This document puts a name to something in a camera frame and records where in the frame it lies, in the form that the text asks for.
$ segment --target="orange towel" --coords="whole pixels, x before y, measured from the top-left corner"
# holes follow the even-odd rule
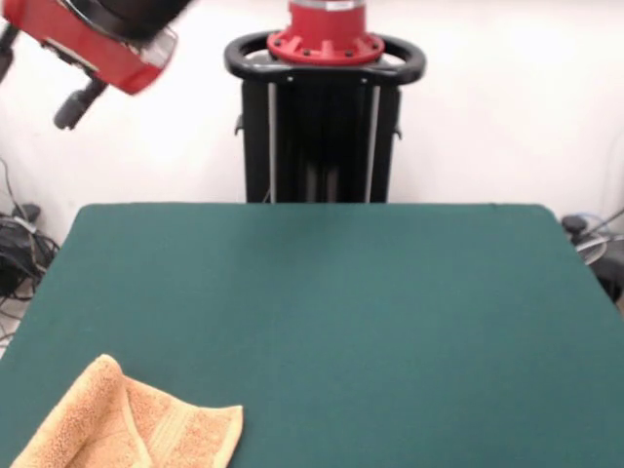
[[[100,356],[76,379],[12,468],[223,468],[243,409],[198,408],[123,375]]]

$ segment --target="green table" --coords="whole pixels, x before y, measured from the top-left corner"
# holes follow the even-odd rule
[[[100,353],[243,404],[235,468],[624,463],[621,319],[537,207],[87,208],[0,362],[0,466]]]

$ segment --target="wire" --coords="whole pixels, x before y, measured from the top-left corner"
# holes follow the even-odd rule
[[[617,212],[616,214],[613,214],[612,216],[608,217],[605,221],[600,223],[598,226],[590,229],[585,234],[583,234],[583,239],[587,239],[592,234],[596,234],[601,229],[603,229],[604,227],[609,226],[612,222],[614,222],[616,219],[618,219],[619,217],[621,217],[623,215],[624,215],[624,208],[622,210],[620,210],[619,212]]]
[[[613,237],[603,237],[601,236],[598,239],[594,239],[593,241],[588,241],[584,244],[580,244],[576,246],[576,251],[582,254],[585,251],[593,249],[597,246],[611,244],[613,242],[622,242],[624,241],[624,236],[613,236]]]
[[[11,188],[11,179],[9,178],[9,165],[1,157],[0,157],[0,164],[2,164],[2,166],[4,166],[4,179],[5,179],[5,183],[7,185],[7,191],[9,192],[9,196],[11,197],[11,201],[15,205],[16,209],[18,210],[18,212],[21,214],[21,217],[23,217],[24,219],[28,219],[28,216],[26,216],[26,212],[21,207],[21,205],[17,202],[16,197],[13,194],[13,188]]]
[[[5,312],[4,310],[0,310],[0,315],[4,315],[5,317],[7,317],[9,319],[17,320],[18,322],[21,322],[21,317],[19,317],[17,315],[10,314],[9,312]]]

